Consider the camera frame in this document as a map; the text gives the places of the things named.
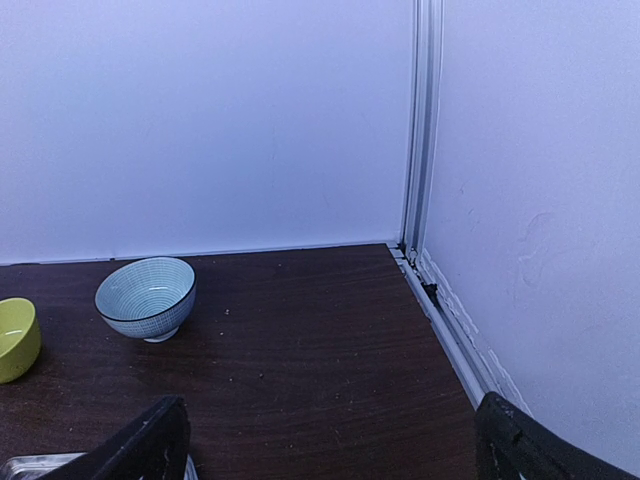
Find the bear print tin lid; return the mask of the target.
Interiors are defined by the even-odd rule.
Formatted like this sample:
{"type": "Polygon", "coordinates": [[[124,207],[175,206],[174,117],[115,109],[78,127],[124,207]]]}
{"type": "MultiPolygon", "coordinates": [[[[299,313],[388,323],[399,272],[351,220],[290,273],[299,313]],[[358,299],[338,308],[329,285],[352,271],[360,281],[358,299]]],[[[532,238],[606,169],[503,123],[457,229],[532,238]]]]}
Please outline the bear print tin lid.
{"type": "Polygon", "coordinates": [[[198,479],[189,456],[171,462],[167,451],[116,455],[105,462],[93,454],[12,457],[1,466],[2,479],[198,479]]]}

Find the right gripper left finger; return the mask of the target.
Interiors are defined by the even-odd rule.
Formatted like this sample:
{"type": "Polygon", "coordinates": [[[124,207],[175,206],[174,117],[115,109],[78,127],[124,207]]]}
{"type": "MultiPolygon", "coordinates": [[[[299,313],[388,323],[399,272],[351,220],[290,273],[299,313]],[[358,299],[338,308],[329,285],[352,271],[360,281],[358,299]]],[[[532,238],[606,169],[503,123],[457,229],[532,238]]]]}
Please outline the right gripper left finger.
{"type": "Polygon", "coordinates": [[[182,479],[191,426],[185,401],[165,396],[91,452],[91,479],[182,479]]]}

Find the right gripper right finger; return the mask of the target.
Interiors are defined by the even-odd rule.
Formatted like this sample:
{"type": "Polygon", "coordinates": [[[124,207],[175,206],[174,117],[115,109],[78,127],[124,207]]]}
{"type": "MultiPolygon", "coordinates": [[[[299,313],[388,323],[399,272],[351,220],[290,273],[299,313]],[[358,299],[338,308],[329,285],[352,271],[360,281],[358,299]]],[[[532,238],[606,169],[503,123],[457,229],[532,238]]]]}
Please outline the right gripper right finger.
{"type": "Polygon", "coordinates": [[[479,479],[633,479],[566,442],[496,392],[474,416],[479,479]]]}

